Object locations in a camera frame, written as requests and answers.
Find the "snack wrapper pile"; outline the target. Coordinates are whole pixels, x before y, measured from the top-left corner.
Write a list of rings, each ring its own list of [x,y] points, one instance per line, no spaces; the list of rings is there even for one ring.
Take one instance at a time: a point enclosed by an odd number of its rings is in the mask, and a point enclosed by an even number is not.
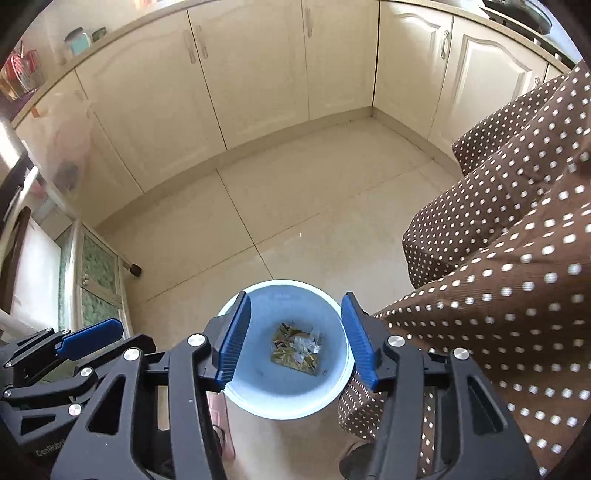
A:
[[[270,361],[276,365],[315,376],[320,368],[322,334],[318,329],[301,330],[294,323],[280,323],[273,334]]]

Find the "light blue trash bin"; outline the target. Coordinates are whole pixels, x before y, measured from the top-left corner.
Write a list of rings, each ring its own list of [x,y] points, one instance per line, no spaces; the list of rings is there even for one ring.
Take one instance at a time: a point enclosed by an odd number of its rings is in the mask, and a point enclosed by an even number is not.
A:
[[[355,365],[337,301],[293,280],[261,282],[245,293],[252,317],[225,396],[270,420],[301,419],[327,407]]]

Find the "pink slipper on foot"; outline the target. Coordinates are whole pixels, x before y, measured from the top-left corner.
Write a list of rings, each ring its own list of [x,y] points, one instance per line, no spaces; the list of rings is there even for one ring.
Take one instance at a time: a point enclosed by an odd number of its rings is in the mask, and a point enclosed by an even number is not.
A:
[[[235,460],[235,445],[233,445],[229,426],[228,403],[222,392],[208,392],[206,395],[211,423],[217,437],[219,449],[221,449],[222,459],[232,462]]]

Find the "brown polka dot tablecloth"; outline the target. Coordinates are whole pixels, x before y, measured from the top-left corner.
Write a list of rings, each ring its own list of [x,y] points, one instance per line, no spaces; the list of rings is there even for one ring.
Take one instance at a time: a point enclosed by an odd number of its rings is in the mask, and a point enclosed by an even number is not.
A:
[[[339,397],[346,479],[590,475],[590,71],[454,145],[462,179],[403,236],[411,293],[363,326],[379,385]]]

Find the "red utensil rack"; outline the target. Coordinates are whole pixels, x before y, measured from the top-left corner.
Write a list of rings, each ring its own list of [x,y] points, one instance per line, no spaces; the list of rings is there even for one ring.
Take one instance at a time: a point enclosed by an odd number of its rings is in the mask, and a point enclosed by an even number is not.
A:
[[[1,69],[1,92],[10,101],[22,99],[45,83],[38,52],[21,41]]]

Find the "clear jar with lid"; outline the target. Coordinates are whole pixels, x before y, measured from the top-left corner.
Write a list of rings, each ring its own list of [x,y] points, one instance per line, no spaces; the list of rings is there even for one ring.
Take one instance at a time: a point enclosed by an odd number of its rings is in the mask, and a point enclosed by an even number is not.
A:
[[[92,45],[92,40],[82,27],[77,27],[64,38],[64,55],[67,60],[84,53]]]

